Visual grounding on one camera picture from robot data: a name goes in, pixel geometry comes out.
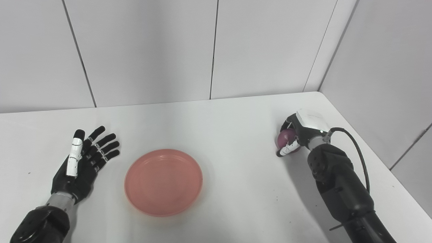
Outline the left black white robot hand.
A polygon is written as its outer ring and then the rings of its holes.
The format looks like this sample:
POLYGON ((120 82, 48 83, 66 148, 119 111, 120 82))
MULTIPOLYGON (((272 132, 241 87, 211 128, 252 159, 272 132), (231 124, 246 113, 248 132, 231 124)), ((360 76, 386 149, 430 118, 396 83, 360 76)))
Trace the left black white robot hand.
POLYGON ((88 197, 99 171, 109 160, 120 154, 116 134, 111 133, 98 139, 105 130, 105 126, 100 126, 82 140, 76 176, 67 175, 69 158, 65 159, 52 180, 51 194, 68 193, 75 204, 88 197))

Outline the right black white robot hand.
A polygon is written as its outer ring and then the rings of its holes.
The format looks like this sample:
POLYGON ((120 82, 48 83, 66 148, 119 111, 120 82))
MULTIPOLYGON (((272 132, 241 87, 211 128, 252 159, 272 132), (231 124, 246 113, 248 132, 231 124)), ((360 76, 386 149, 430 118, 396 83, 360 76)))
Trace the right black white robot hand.
POLYGON ((300 109, 288 116, 282 124, 277 137, 276 155, 284 157, 301 147, 312 151, 318 145, 329 144, 329 131, 330 127, 321 114, 300 109))

